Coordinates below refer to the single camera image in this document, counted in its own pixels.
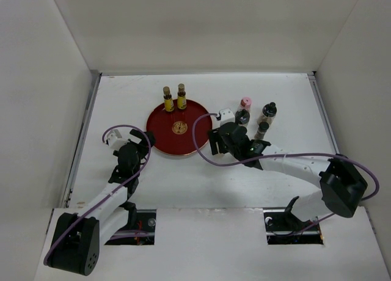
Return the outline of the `large black cap shaker bottle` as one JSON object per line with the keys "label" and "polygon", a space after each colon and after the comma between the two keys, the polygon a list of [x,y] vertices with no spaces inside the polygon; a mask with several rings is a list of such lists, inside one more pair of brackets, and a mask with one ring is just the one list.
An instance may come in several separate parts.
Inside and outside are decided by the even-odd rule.
{"label": "large black cap shaker bottle", "polygon": [[246,127],[250,121],[250,112],[246,109],[240,109],[235,112],[235,123],[239,126]]}

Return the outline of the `yellow label sauce bottle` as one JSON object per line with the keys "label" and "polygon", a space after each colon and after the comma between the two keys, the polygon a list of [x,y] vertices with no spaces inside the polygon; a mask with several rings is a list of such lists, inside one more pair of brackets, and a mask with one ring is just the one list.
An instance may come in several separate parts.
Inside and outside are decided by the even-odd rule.
{"label": "yellow label sauce bottle", "polygon": [[185,85],[179,84],[178,93],[177,93],[177,108],[179,108],[180,110],[185,110],[186,107],[187,107],[187,100],[186,100]]}
{"label": "yellow label sauce bottle", "polygon": [[164,108],[166,112],[173,112],[175,109],[174,101],[168,86],[163,87]]}

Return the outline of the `pink cap bottle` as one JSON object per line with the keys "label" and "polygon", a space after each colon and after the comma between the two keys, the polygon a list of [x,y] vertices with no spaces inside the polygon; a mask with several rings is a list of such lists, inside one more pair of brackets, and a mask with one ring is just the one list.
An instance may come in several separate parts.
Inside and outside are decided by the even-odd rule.
{"label": "pink cap bottle", "polygon": [[239,102],[238,111],[246,110],[250,112],[252,106],[252,99],[250,97],[243,97]]}

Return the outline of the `round black stopper bottle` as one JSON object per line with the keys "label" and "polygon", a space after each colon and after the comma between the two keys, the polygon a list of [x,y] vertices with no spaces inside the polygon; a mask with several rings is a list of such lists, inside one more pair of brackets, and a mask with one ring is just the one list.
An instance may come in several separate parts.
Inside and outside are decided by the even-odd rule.
{"label": "round black stopper bottle", "polygon": [[277,114],[277,107],[275,102],[270,102],[264,105],[259,118],[257,119],[257,124],[261,124],[261,122],[267,122],[269,125],[272,124],[275,116]]}

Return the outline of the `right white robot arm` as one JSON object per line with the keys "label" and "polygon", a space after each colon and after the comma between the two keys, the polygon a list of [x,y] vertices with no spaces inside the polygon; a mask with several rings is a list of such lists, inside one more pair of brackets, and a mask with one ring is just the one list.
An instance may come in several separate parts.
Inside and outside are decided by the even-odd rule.
{"label": "right white robot arm", "polygon": [[293,197],[285,208],[283,222],[293,230],[327,213],[352,218],[368,187],[342,155],[295,156],[265,140],[249,139],[247,129],[233,122],[210,130],[208,137],[213,155],[229,153],[246,167],[283,173],[317,188],[312,194]]}

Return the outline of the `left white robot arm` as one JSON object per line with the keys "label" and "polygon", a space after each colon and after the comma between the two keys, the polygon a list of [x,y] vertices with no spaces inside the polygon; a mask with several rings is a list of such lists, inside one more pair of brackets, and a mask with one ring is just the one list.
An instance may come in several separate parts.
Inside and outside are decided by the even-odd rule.
{"label": "left white robot arm", "polygon": [[88,276],[95,269],[100,249],[122,229],[137,224],[137,209],[129,201],[139,184],[139,175],[150,159],[156,139],[151,131],[131,127],[136,143],[124,140],[116,127],[108,129],[104,141],[113,148],[117,165],[104,189],[77,213],[63,213],[57,220],[45,266]]}

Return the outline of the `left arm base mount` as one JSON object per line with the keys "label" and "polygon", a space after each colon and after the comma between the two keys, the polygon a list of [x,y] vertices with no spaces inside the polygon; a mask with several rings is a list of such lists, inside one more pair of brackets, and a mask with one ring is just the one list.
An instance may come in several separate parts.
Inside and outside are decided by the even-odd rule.
{"label": "left arm base mount", "polygon": [[150,246],[155,243],[156,210],[138,210],[130,224],[120,228],[107,246]]}

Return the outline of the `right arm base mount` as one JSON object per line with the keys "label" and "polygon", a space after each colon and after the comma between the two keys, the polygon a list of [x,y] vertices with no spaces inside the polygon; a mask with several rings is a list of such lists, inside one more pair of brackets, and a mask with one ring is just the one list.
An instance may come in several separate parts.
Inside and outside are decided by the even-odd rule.
{"label": "right arm base mount", "polygon": [[312,220],[302,222],[282,209],[263,210],[263,217],[269,245],[323,245],[320,225]]}

